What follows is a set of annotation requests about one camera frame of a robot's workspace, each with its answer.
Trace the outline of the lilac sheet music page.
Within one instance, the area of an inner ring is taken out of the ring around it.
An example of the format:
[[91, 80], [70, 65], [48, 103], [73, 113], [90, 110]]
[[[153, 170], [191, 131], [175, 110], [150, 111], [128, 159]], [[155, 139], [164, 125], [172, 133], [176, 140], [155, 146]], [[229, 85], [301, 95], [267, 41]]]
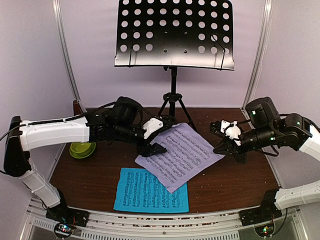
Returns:
[[166, 152], [149, 157], [139, 155], [135, 162], [153, 174], [171, 194], [225, 157], [214, 153], [214, 147], [187, 123], [172, 126], [152, 142], [160, 144]]

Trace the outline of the black music stand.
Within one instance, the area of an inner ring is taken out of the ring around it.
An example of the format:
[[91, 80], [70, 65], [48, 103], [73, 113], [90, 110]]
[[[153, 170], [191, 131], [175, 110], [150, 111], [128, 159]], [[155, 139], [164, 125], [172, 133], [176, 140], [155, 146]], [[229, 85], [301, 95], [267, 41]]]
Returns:
[[163, 107], [174, 116], [178, 68], [234, 70], [233, 38], [229, 0], [121, 0], [114, 65], [170, 70]]

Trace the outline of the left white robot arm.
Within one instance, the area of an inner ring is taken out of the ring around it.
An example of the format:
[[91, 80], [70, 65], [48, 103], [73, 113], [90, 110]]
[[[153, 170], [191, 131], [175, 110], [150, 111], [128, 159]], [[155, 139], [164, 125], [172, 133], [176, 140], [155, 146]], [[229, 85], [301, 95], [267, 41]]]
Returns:
[[156, 115], [129, 97], [120, 96], [94, 110], [68, 118], [41, 121], [11, 119], [5, 139], [2, 174], [19, 178], [61, 222], [72, 218], [63, 193], [44, 179], [31, 163], [30, 150], [64, 143], [101, 141], [135, 144], [137, 154], [150, 157], [165, 153], [152, 140], [176, 124], [170, 115]]

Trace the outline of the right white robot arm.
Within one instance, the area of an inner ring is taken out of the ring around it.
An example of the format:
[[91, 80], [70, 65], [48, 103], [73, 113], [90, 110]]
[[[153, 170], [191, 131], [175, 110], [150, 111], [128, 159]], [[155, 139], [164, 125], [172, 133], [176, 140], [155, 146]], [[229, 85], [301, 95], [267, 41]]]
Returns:
[[[209, 130], [220, 137], [221, 142], [214, 147], [216, 154], [232, 156], [238, 163], [246, 162], [246, 154], [251, 151], [264, 153], [264, 147], [271, 147], [269, 156], [276, 157], [281, 147], [290, 147], [316, 160], [320, 158], [320, 129], [310, 119], [298, 113], [280, 114], [268, 96], [257, 98], [245, 106], [251, 130], [243, 131], [238, 121], [213, 121]], [[259, 220], [281, 215], [282, 210], [298, 205], [315, 203], [320, 200], [320, 183], [315, 181], [294, 188], [268, 190], [259, 207], [249, 210], [249, 214]]]

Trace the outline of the blue sheet music page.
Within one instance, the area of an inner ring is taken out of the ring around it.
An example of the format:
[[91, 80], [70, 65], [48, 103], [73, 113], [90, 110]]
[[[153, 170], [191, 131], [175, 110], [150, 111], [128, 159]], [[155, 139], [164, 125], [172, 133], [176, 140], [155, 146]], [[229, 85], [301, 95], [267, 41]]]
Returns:
[[188, 185], [170, 193], [146, 169], [122, 168], [113, 209], [146, 214], [179, 214], [189, 212]]

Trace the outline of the green bowl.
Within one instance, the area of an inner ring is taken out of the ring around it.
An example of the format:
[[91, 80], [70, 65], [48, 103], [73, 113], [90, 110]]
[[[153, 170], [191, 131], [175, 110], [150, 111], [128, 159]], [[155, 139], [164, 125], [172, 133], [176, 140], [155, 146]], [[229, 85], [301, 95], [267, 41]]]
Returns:
[[69, 154], [75, 159], [84, 159], [92, 155], [96, 149], [95, 142], [73, 142], [69, 148]]

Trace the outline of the brown wooden metronome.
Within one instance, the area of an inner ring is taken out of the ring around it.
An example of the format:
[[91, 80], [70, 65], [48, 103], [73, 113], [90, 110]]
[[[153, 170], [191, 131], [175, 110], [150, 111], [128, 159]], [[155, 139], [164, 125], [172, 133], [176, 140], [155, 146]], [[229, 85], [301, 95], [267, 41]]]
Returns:
[[82, 102], [80, 100], [74, 100], [72, 102], [73, 106], [73, 115], [81, 115], [87, 112], [86, 108], [83, 106]]

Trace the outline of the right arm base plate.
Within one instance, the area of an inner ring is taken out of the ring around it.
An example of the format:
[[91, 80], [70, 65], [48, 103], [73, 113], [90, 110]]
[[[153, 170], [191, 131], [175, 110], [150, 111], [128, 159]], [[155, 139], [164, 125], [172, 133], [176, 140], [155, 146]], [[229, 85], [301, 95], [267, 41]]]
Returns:
[[274, 218], [280, 218], [282, 216], [282, 211], [278, 209], [271, 208], [251, 208], [246, 210], [241, 210], [239, 212], [239, 217], [242, 226], [255, 225], [263, 222], [271, 221]]

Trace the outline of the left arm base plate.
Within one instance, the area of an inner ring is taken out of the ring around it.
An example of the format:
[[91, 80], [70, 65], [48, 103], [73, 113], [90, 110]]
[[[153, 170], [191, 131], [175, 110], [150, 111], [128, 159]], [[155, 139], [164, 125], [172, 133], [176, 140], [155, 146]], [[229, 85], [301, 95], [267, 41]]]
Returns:
[[52, 208], [46, 210], [45, 217], [59, 223], [76, 227], [86, 227], [90, 213], [85, 210], [67, 208], [66, 210], [56, 211]]

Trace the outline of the aluminium front rail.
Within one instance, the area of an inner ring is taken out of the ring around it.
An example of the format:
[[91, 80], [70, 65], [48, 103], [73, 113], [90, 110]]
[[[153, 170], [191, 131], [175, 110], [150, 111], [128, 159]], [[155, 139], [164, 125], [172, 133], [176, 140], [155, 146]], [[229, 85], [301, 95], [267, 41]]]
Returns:
[[20, 240], [262, 240], [264, 227], [274, 227], [273, 240], [307, 240], [297, 208], [263, 223], [243, 225], [239, 210], [191, 214], [137, 214], [89, 212], [85, 227], [60, 232], [57, 222], [46, 218], [37, 198], [29, 202]]

